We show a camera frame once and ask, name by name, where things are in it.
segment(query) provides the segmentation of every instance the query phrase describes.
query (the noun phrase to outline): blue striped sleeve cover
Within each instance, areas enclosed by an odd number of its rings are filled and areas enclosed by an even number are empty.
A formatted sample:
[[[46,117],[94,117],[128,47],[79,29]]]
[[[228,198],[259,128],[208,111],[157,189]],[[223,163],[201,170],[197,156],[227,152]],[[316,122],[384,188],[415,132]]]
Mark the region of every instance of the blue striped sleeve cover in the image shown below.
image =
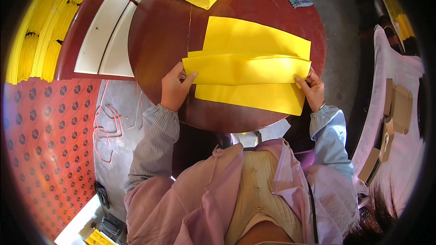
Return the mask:
[[[352,180],[353,164],[345,150],[347,130],[344,112],[335,106],[324,106],[310,115],[310,137],[315,141],[313,164],[334,168]]]
[[[180,132],[177,112],[159,104],[148,108],[143,116],[144,138],[134,150],[129,179],[124,183],[126,193],[151,177],[171,177],[173,144]]]

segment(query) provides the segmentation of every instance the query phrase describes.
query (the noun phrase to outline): pink jacket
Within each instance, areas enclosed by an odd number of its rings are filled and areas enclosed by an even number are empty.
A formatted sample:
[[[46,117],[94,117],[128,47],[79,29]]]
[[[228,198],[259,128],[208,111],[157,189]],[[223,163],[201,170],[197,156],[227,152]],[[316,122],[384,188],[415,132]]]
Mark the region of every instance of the pink jacket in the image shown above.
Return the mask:
[[[341,244],[349,226],[359,217],[357,194],[350,180],[335,169],[312,165],[304,171],[284,140],[264,142],[259,151],[279,161],[272,192],[282,196],[302,222],[304,243],[314,243],[312,211],[307,185],[315,199],[320,244]],[[236,202],[242,144],[216,149],[179,175],[141,182],[125,196],[127,238],[147,244],[224,244]]]

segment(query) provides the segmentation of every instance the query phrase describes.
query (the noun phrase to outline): round wooden table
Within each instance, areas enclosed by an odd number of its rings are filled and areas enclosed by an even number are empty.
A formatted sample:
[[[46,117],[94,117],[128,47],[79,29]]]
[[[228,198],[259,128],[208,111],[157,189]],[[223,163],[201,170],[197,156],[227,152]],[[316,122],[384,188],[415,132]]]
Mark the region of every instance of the round wooden table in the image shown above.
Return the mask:
[[[267,25],[312,41],[310,60],[318,75],[326,38],[314,6],[294,9],[287,0],[218,0],[209,10],[184,0],[142,0],[130,25],[128,51],[133,73],[154,104],[161,101],[161,79],[188,51],[202,50],[209,16]],[[240,133],[274,124],[288,115],[194,98],[195,85],[179,110],[181,122],[204,130]]]

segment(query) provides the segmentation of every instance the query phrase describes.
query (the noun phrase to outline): black strap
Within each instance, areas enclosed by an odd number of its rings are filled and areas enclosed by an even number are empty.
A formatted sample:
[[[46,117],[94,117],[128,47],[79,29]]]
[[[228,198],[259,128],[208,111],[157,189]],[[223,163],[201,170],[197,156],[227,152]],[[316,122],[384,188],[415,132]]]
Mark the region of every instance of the black strap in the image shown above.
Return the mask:
[[[312,205],[313,235],[315,237],[315,244],[319,244],[318,228],[317,228],[317,215],[315,214],[315,200],[313,198],[312,188],[310,187],[309,182],[307,182],[307,185],[309,186],[310,204]]]

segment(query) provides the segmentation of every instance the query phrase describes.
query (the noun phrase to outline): person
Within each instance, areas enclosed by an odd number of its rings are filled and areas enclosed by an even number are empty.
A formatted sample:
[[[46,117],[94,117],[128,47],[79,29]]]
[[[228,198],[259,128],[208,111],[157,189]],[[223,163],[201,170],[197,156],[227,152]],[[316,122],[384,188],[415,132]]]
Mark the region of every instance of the person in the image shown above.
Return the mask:
[[[365,225],[356,224],[344,114],[325,105],[324,83],[312,68],[306,80],[296,78],[312,110],[312,165],[303,169],[285,139],[262,142],[254,151],[239,143],[215,148],[174,181],[177,111],[195,76],[177,63],[162,79],[161,103],[144,112],[145,136],[124,186],[128,243],[342,244],[351,230],[348,240],[359,240]]]

